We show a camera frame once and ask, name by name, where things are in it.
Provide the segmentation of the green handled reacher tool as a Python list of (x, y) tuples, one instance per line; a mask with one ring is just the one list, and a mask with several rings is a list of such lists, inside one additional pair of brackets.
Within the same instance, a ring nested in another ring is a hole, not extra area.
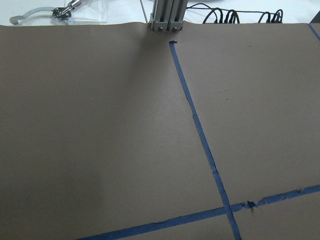
[(38, 7), (24, 13), (23, 15), (10, 17), (9, 22), (12, 25), (18, 25), (19, 21), (22, 21), (35, 13), (52, 12), (51, 14), (52, 17), (60, 21), (67, 21), (69, 25), (73, 25), (74, 21), (72, 18), (72, 10), (78, 8), (80, 5), (82, 5), (85, 2), (86, 2), (85, 0), (71, 0), (66, 6), (63, 6), (63, 7)]

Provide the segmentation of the aluminium frame post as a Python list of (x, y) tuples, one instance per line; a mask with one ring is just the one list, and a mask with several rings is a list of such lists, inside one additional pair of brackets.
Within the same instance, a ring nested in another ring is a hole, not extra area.
[(181, 31), (188, 0), (155, 0), (150, 14), (150, 27), (154, 32)]

